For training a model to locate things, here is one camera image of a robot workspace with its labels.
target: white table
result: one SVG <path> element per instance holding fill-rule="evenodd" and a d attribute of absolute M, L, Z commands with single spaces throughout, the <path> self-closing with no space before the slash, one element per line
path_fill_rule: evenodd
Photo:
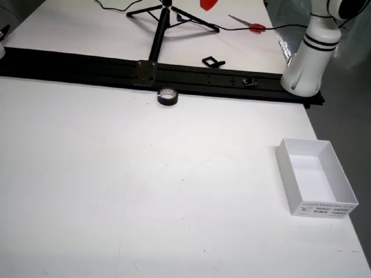
<path fill-rule="evenodd" d="M 175 2 L 270 26 L 260 0 Z M 49 0 L 7 45 L 146 59 L 155 25 L 140 18 Z M 200 30 L 169 30 L 159 62 L 283 70 L 273 32 Z M 316 138 L 301 105 L 181 95 L 166 108 L 153 92 L 1 78 L 0 130 L 0 277 L 371 276 L 349 218 L 290 215 L 274 152 Z"/>

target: open white box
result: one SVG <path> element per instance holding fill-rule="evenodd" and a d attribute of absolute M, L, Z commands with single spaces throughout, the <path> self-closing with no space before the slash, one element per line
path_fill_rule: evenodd
<path fill-rule="evenodd" d="M 292 215 L 344 218 L 358 205 L 329 141 L 283 139 L 276 157 Z"/>

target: tripod leg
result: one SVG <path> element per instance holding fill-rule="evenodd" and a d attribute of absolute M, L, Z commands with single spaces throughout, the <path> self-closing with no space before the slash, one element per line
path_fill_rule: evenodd
<path fill-rule="evenodd" d="M 162 5 L 158 5 L 156 7 L 145 8 L 145 9 L 142 9 L 142 10 L 135 10 L 134 12 L 127 13 L 126 16 L 133 17 L 134 14 L 147 13 L 147 12 L 150 12 L 152 10 L 160 10 L 160 9 L 162 9 Z"/>
<path fill-rule="evenodd" d="M 220 30 L 219 30 L 218 27 L 215 27 L 214 25 L 212 25 L 212 24 L 210 24 L 210 23 L 207 23 L 206 21 L 203 21 L 202 19 L 199 19 L 199 18 L 197 18 L 197 17 L 195 17 L 195 16 L 193 16 L 193 15 L 191 15 L 191 14 L 189 14 L 189 13 L 186 13 L 185 11 L 178 9 L 177 7 L 172 6 L 172 10 L 173 10 L 174 12 L 177 12 L 177 13 L 181 14 L 182 16 L 186 16 L 186 17 L 188 17 L 189 19 L 198 22 L 199 24 L 205 25 L 205 26 L 207 26 L 207 27 L 213 29 L 213 30 L 216 31 L 217 33 L 220 32 Z"/>
<path fill-rule="evenodd" d="M 163 36 L 165 35 L 166 29 L 170 26 L 170 10 L 163 8 L 161 11 L 160 19 L 158 21 L 155 38 L 153 40 L 150 61 L 157 61 L 160 54 Z"/>

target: scissors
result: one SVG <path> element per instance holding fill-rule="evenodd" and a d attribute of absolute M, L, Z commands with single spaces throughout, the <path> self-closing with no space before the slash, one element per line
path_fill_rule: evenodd
<path fill-rule="evenodd" d="M 237 17 L 234 17 L 232 15 L 229 14 L 230 17 L 232 17 L 234 20 L 237 20 L 238 22 L 248 26 L 250 29 L 250 31 L 252 33 L 255 33 L 255 34 L 261 34 L 261 32 L 265 32 L 265 26 L 264 25 L 261 25 L 261 24 L 258 24 L 258 23 L 248 23 L 247 21 L 245 20 L 242 20 L 242 19 L 238 19 Z"/>

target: tripod stand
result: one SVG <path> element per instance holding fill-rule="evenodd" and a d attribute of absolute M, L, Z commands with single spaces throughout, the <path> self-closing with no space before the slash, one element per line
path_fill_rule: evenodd
<path fill-rule="evenodd" d="M 149 13 L 154 19 L 156 19 L 158 21 L 158 25 L 157 25 L 157 29 L 156 29 L 156 33 L 155 33 L 155 38 L 153 40 L 152 49 L 151 49 L 151 53 L 150 53 L 150 58 L 149 58 L 150 61 L 157 61 L 158 60 L 158 56 L 160 54 L 160 49 L 161 49 L 161 45 L 162 45 L 162 41 L 163 41 L 163 36 L 165 35 L 165 31 L 168 28 L 178 26 L 180 24 L 183 24 L 183 23 L 186 23 L 186 22 L 189 22 L 189 21 L 195 21 L 199 24 L 205 25 L 205 26 L 215 30 L 218 33 L 220 31 L 219 28 L 215 27 L 214 25 L 212 25 L 210 23 L 207 23 L 207 22 L 203 21 L 202 19 L 199 19 L 199 18 L 197 18 L 197 17 L 195 17 L 195 16 L 193 16 L 189 13 L 186 13 L 186 12 L 174 7 L 172 2 L 173 2 L 172 0 L 162 0 L 162 5 L 158 5 L 158 6 L 142 9 L 142 10 L 136 10 L 134 12 L 130 12 L 130 13 L 126 14 L 126 16 L 128 16 L 128 17 L 133 17 L 134 14 Z M 160 10 L 160 9 L 162 9 L 161 10 L 161 15 L 160 15 L 160 18 L 157 19 L 151 13 L 151 11 Z M 174 12 L 176 12 L 178 14 L 181 14 L 182 16 L 188 17 L 189 20 L 183 20 L 180 23 L 177 23 L 173 26 L 170 26 L 170 10 L 173 10 Z"/>

